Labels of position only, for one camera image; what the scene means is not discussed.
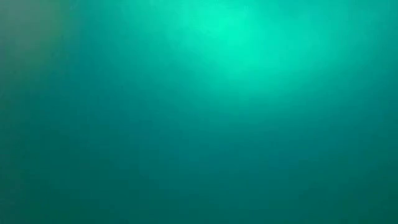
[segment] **turquoise water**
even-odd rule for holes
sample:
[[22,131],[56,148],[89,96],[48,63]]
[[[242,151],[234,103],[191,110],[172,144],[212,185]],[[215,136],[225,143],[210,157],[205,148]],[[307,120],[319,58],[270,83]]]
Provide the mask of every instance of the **turquoise water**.
[[397,223],[397,9],[0,0],[0,223]]

